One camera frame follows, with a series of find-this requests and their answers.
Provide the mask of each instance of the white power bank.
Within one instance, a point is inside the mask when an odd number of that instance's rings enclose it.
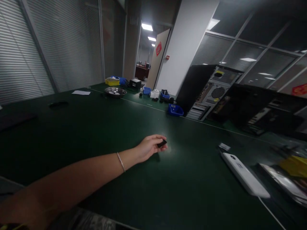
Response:
[[[270,198],[270,194],[254,177],[254,175],[245,167],[245,165],[235,156],[228,153],[221,153],[222,158],[230,167],[231,171],[239,179],[247,192],[253,196],[261,198]]]

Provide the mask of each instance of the yellow container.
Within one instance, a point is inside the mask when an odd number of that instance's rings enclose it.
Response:
[[[282,160],[279,166],[286,170],[291,176],[307,178],[307,159],[297,156],[290,156]]]
[[[107,78],[106,84],[109,85],[109,86],[119,85],[119,79]]]

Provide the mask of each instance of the open door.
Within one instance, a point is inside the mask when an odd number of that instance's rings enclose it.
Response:
[[[158,72],[160,69],[161,61],[164,56],[164,50],[166,47],[167,39],[169,37],[170,29],[157,35],[156,44],[153,51],[153,57],[151,59],[151,68],[148,74],[146,87],[154,89]]]

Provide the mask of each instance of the bracelet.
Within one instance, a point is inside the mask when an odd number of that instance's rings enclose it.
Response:
[[[124,164],[122,163],[121,157],[119,156],[118,152],[117,152],[117,156],[118,156],[119,161],[120,161],[121,164],[122,164],[122,169],[124,170],[124,173],[125,173],[126,170],[125,170],[125,168],[124,168]]]

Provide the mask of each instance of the blue basket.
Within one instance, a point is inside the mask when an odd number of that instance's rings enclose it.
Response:
[[[161,91],[160,96],[163,97],[163,98],[169,98],[169,97],[170,97],[169,93],[167,93],[167,95],[164,95],[164,94],[162,93],[162,91]]]
[[[115,77],[119,79],[119,84],[120,85],[124,85],[126,83],[126,78],[122,78],[122,77],[116,77],[116,76],[111,76],[111,77]]]
[[[144,87],[144,91],[143,91],[143,94],[144,94],[144,95],[149,95],[150,92],[151,92],[151,88]]]
[[[169,104],[169,114],[172,116],[183,116],[183,109],[179,105]]]

